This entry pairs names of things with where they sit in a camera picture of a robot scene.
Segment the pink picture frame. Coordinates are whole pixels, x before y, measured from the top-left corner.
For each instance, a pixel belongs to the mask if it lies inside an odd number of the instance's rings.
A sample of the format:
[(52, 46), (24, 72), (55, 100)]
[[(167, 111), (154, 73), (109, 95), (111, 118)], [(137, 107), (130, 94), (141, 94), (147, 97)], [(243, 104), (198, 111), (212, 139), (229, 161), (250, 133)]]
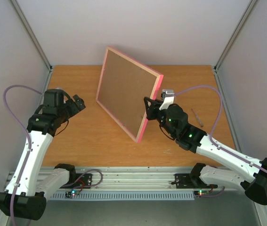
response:
[(113, 47), (107, 47), (96, 102), (136, 143), (146, 129), (144, 98), (155, 99), (163, 74)]

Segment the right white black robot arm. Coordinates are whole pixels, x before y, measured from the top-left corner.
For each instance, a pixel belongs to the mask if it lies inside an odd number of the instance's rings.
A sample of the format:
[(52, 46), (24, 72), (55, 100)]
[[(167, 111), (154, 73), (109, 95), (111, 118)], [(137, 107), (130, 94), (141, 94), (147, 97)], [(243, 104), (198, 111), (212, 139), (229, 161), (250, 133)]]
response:
[(145, 97), (147, 119), (158, 121), (163, 134), (180, 148), (227, 167), (221, 170), (198, 163), (190, 173), (191, 183), (197, 187), (214, 184), (241, 190), (252, 201), (267, 205), (267, 158), (259, 160), (223, 146), (204, 130), (190, 124), (187, 113), (173, 100), (173, 97), (163, 100)]

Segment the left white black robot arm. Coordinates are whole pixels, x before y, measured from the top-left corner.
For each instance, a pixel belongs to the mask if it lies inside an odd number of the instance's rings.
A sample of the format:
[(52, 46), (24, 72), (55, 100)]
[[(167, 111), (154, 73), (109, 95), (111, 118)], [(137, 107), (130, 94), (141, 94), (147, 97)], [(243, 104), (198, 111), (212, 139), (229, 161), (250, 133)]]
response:
[(78, 95), (69, 96), (62, 89), (48, 89), (43, 103), (29, 118), (24, 129), (26, 142), (15, 173), (3, 192), (0, 192), (0, 210), (11, 220), (24, 218), (39, 220), (47, 200), (59, 188), (73, 187), (77, 183), (75, 167), (60, 163), (42, 182), (39, 171), (57, 129), (85, 109)]

